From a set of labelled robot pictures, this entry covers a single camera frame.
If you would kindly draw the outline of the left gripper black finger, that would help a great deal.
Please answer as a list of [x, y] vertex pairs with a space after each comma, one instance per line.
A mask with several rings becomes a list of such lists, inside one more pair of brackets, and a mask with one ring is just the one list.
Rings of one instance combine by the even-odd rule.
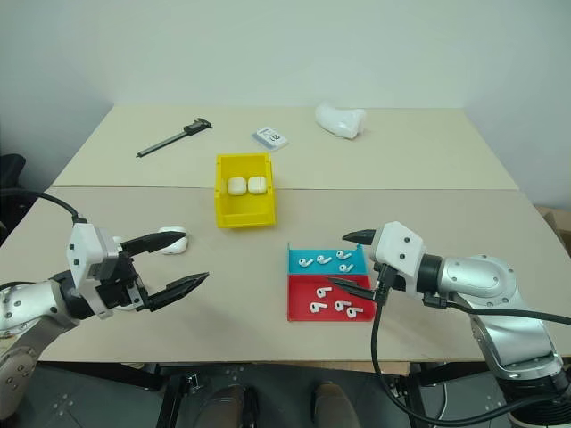
[[209, 275], [209, 272], [203, 272], [185, 276], [167, 284], [166, 288], [161, 292], [147, 296], [145, 308], [154, 312], [185, 298], [190, 292], [199, 287]]
[[143, 252], [156, 252], [186, 238], [186, 233], [179, 231], [155, 232], [139, 236], [120, 244], [120, 254], [132, 258]]

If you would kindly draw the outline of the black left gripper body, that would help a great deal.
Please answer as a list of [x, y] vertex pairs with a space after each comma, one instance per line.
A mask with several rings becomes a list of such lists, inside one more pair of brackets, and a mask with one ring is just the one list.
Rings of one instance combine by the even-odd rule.
[[146, 308], [146, 290], [127, 251], [95, 263], [91, 276], [99, 282], [95, 290], [106, 308], [131, 307], [137, 311]]

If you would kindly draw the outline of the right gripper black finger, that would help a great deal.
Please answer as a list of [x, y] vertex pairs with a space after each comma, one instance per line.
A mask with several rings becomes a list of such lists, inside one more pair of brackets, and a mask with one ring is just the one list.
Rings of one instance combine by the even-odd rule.
[[361, 229], [343, 235], [342, 239], [351, 243], [371, 245], [374, 241], [376, 232], [376, 229]]
[[376, 298], [376, 291], [368, 288], [361, 287], [357, 282], [344, 279], [341, 277], [328, 276], [327, 280], [349, 293], [350, 295], [356, 296], [364, 300], [374, 300]]

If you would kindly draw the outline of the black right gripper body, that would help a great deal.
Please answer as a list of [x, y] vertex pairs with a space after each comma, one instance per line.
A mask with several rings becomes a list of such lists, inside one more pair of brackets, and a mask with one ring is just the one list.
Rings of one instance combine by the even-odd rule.
[[405, 266], [405, 250], [398, 243], [372, 243], [368, 247], [372, 263], [376, 293], [389, 293], [394, 288], [405, 286], [401, 277]]

